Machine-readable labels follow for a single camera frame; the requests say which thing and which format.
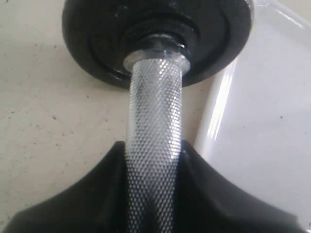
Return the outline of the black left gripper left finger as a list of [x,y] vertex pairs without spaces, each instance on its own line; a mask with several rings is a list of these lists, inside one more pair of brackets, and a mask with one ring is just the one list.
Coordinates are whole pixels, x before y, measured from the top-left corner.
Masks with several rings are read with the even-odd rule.
[[117,141],[82,179],[18,212],[5,233],[123,233],[126,229],[125,143]]

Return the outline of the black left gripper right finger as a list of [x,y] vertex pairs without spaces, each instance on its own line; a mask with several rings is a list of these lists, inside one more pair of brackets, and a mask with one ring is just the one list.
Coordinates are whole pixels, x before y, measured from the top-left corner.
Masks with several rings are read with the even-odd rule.
[[304,233],[293,214],[232,184],[186,140],[177,168],[176,233]]

